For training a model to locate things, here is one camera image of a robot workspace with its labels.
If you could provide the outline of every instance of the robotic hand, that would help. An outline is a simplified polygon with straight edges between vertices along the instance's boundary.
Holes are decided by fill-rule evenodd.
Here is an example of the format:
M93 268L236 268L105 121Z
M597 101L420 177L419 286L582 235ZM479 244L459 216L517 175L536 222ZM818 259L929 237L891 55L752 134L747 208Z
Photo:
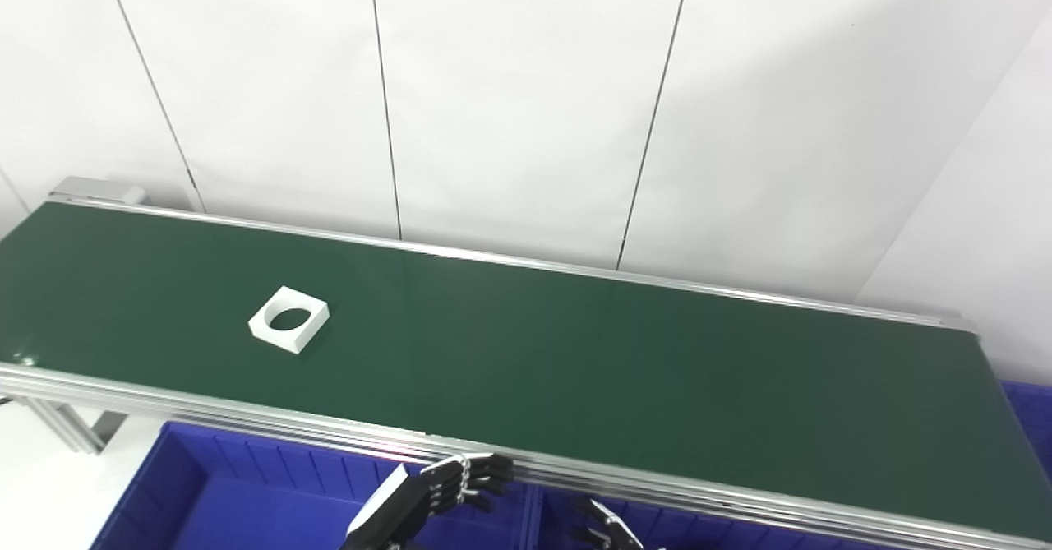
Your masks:
M601 502L587 496L578 496L573 501L573 508L602 524L606 532L588 527L572 528L570 537L587 544L587 550L643 550L640 538L628 529L616 513L607 509Z
M503 495L513 467L497 453L453 455L417 476L399 465L350 522L340 550L401 550L428 517L465 503L488 513L493 505L483 493Z

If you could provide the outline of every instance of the white square block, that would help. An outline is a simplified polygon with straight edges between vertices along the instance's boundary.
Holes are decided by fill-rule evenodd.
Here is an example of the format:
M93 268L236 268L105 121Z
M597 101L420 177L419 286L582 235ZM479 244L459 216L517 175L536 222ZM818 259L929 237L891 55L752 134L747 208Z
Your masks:
M296 328L270 328L270 322L282 311L288 310L306 310L309 311L310 317ZM328 304L317 298L311 298L305 292L282 285L282 288L270 296L267 303L264 303L263 307L260 307L260 310L256 311L256 314L249 319L248 329L251 329L252 337L259 338L260 341L300 354L300 351L306 347L327 319Z

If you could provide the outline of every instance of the white floor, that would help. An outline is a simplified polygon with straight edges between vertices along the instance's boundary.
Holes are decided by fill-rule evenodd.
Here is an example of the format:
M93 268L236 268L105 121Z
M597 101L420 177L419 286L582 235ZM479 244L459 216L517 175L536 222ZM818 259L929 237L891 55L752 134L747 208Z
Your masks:
M99 414L79 410L89 423ZM129 416L93 456L69 451L23 405L0 405L0 548L87 550L161 425Z

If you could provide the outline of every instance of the white wall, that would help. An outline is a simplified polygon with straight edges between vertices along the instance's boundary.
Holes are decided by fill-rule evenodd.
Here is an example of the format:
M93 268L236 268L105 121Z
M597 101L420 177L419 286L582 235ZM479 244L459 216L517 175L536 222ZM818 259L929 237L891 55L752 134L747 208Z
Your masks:
M127 180L226 216L962 310L1003 374L1052 383L1052 64L1027 57L1040 37L1015 60L1050 8L0 0L0 231L63 176Z
M999 374L1052 384L1052 14L858 302L958 310Z
M851 300L1052 0L686 0L622 269Z
M35 208L65 176L196 198L115 0L0 0L0 167Z

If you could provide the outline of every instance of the blue plastic crate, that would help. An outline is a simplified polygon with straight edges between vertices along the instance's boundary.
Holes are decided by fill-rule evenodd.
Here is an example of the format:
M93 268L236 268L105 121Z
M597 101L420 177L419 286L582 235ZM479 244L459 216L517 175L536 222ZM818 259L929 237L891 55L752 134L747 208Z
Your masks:
M1045 474L1052 481L1052 388L1018 382L1002 385Z
M169 423L93 546L98 550L336 550L397 466L372 457ZM533 550L540 492L512 484L493 513L428 521L432 550Z
M566 535L574 526L598 524L571 507L575 492L545 489L541 505L539 548L575 550L580 544ZM599 498L621 516L647 550L884 550L883 547L801 533L688 511L663 509L614 498Z

